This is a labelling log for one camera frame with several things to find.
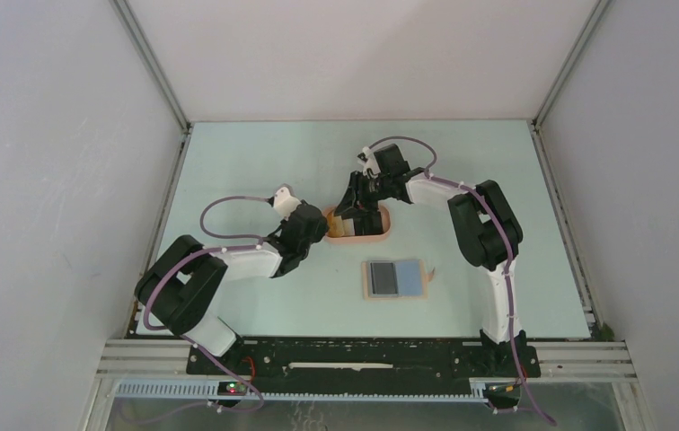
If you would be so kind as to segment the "grey card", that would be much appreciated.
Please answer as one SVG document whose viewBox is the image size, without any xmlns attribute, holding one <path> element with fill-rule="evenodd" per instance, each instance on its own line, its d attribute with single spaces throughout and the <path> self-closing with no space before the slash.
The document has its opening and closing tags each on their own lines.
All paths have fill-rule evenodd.
<svg viewBox="0 0 679 431">
<path fill-rule="evenodd" d="M 392 262 L 373 261 L 369 263 L 371 295 L 397 296 L 397 277 Z"/>
</svg>

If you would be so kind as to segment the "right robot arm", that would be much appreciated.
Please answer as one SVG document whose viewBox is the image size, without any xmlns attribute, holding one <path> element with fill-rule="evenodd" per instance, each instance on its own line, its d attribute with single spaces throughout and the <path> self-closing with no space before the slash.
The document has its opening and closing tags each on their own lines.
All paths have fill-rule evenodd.
<svg viewBox="0 0 679 431">
<path fill-rule="evenodd" d="M 517 362 L 509 343 L 521 331 L 514 271 L 524 234 L 501 187 L 494 180 L 466 186 L 437 177 L 429 166 L 413 168 L 396 144 L 365 147 L 357 159 L 361 168 L 350 174 L 333 215 L 345 230 L 368 236 L 382 233 L 379 204 L 387 199 L 446 211 L 459 251 L 491 283 L 481 332 L 493 343 L 481 351 L 482 366 L 490 374 L 506 374 Z"/>
</svg>

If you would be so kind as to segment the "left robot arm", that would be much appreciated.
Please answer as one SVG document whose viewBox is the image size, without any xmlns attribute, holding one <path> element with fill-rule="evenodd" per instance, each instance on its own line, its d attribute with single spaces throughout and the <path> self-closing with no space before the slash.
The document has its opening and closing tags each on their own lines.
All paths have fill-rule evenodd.
<svg viewBox="0 0 679 431">
<path fill-rule="evenodd" d="M 189 234 L 178 237 L 135 288 L 147 330 L 167 330 L 208 352 L 221 374 L 239 369 L 239 335 L 211 309 L 219 287 L 248 278 L 276 278 L 299 267 L 329 226 L 322 211 L 299 200 L 279 227 L 254 244 L 206 248 Z"/>
</svg>

